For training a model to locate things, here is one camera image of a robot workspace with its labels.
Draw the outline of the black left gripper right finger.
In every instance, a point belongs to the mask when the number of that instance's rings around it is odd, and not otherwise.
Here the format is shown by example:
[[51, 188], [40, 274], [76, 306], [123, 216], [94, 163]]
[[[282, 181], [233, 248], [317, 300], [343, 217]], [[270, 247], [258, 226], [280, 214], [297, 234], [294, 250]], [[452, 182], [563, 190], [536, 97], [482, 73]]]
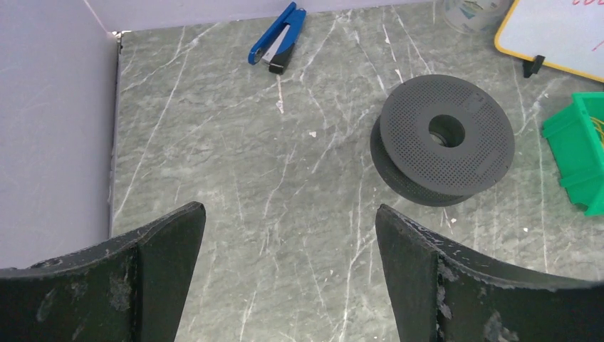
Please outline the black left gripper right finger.
[[375, 217], [401, 341], [601, 341], [603, 284], [491, 258], [387, 205]]

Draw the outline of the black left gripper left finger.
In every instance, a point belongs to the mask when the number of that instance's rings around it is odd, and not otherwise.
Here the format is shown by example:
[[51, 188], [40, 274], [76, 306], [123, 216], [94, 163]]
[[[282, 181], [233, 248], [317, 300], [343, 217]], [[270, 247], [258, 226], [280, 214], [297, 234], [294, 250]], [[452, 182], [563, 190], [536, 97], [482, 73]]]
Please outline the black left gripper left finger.
[[143, 227], [1, 270], [3, 341], [173, 341], [202, 244], [190, 202]]

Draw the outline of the dark grey perforated spool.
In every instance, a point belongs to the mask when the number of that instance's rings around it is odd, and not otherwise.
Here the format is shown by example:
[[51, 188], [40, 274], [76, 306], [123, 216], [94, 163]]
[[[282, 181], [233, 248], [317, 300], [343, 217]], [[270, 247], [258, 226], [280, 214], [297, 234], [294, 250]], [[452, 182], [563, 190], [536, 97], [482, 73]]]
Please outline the dark grey perforated spool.
[[392, 90], [372, 128], [370, 151], [378, 174], [397, 194], [448, 207], [501, 180], [515, 141], [508, 116], [488, 93], [434, 74]]

